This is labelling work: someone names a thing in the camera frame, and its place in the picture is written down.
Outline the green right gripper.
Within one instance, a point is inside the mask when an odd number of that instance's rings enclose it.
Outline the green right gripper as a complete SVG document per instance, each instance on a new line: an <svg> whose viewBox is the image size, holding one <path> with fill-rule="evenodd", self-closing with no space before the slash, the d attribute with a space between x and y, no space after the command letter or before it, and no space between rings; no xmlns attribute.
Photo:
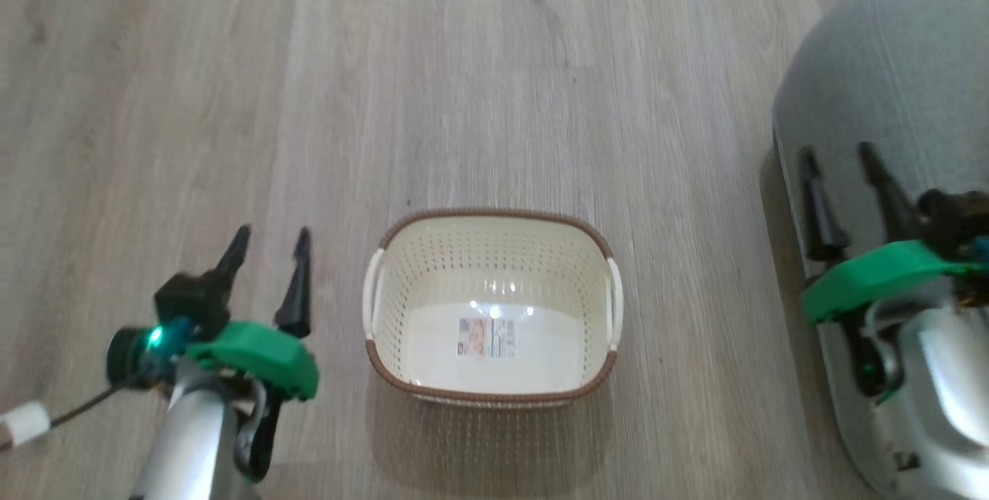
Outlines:
<svg viewBox="0 0 989 500"><path fill-rule="evenodd" d="M814 324L837 319L863 305L903 294L940 276L985 274L987 242L978 240L974 256L947 260L922 242L922 225L903 188L885 166L873 143L859 143L858 157L868 185L875 191L886 243L861 256L843 260L845 235L825 189L814 151L799 152L805 256L815 263L838 263L802 293L803 313Z"/></svg>

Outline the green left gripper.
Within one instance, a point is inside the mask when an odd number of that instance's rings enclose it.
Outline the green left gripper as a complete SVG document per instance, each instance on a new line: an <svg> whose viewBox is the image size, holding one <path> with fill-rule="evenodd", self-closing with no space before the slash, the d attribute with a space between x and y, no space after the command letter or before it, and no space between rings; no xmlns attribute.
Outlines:
<svg viewBox="0 0 989 500"><path fill-rule="evenodd" d="M220 288L233 288L250 246L251 226L241 225L214 268L202 277ZM287 400L317 396L319 369L300 338L311 334L311 230L303 226L294 245L294 272L275 327L258 321L230 321L211 341L193 342L186 355L206 366L219 366L252 376Z"/></svg>

